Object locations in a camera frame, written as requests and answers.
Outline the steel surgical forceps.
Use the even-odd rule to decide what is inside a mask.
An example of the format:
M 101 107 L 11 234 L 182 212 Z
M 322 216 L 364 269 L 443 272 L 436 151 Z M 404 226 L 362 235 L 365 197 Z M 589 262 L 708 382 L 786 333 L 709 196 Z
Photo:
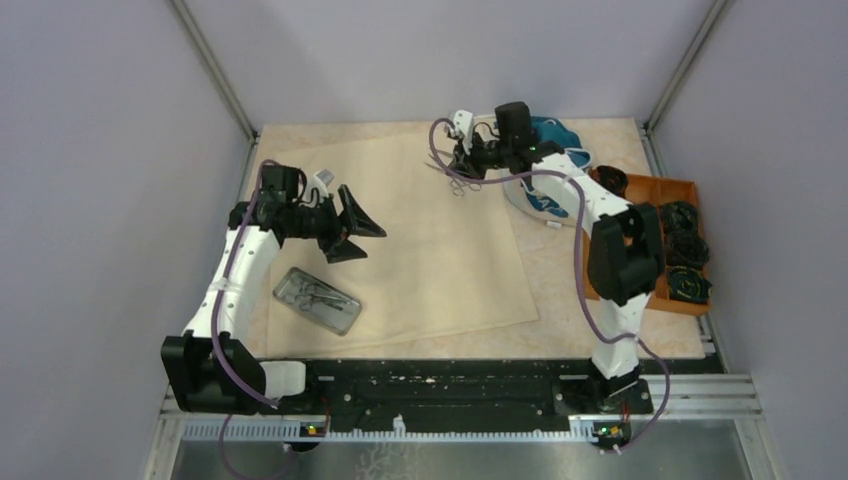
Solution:
M 458 178 L 456 178 L 456 183 L 451 183 L 450 179 L 449 178 L 447 178 L 447 179 L 448 179 L 448 186 L 449 186 L 450 192 L 455 197 L 463 197 L 468 193 L 480 192 L 481 189 L 482 189 L 482 187 L 480 185 L 477 185 L 477 184 L 474 184 L 474 183 L 468 183 L 467 181 L 460 180 Z

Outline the metal instrument tray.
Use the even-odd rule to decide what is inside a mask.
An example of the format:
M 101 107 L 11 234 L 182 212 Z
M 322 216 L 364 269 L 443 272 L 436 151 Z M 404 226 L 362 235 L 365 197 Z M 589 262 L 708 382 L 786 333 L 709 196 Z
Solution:
M 296 267 L 271 292 L 281 304 L 338 336 L 350 331 L 363 310 L 356 298 Z

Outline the beige cloth drape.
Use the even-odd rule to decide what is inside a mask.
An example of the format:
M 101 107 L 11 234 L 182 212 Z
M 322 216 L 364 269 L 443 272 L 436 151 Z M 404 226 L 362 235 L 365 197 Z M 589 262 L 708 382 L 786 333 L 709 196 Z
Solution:
M 275 287 L 299 268 L 353 296 L 362 311 L 337 335 L 268 297 L 267 358 L 409 358 L 414 343 L 534 323 L 539 318 L 501 189 L 455 193 L 413 133 L 261 155 L 347 185 L 383 238 L 357 238 L 364 260 L 330 265 L 316 244 L 287 240 L 266 277 Z

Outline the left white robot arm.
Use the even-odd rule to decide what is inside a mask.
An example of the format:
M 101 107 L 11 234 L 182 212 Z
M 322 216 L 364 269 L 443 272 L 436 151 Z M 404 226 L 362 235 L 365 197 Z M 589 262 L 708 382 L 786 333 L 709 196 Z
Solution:
M 260 361 L 244 345 L 265 274 L 289 239 L 313 240 L 330 264 L 367 258 L 355 237 L 386 231 L 349 187 L 331 193 L 328 172 L 307 175 L 274 160 L 260 164 L 250 198 L 230 211 L 222 257 L 183 332 L 160 356 L 179 409 L 254 415 L 285 402 L 297 413 L 319 404 L 320 386 L 302 361 Z

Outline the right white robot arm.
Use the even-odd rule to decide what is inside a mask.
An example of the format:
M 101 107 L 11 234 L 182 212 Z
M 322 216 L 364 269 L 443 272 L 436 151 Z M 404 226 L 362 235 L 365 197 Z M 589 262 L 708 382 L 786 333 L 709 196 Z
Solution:
M 598 339 L 586 397 L 594 409 L 612 412 L 640 376 L 642 320 L 665 271 L 659 215 L 649 204 L 634 204 L 602 186 L 574 164 L 569 149 L 542 140 L 525 103 L 501 105 L 495 118 L 492 140 L 477 133 L 468 111 L 435 120 L 455 145 L 450 162 L 437 150 L 431 154 L 461 185 L 488 185 L 488 171 L 507 170 L 509 180 L 550 198 L 574 218 L 578 301 Z

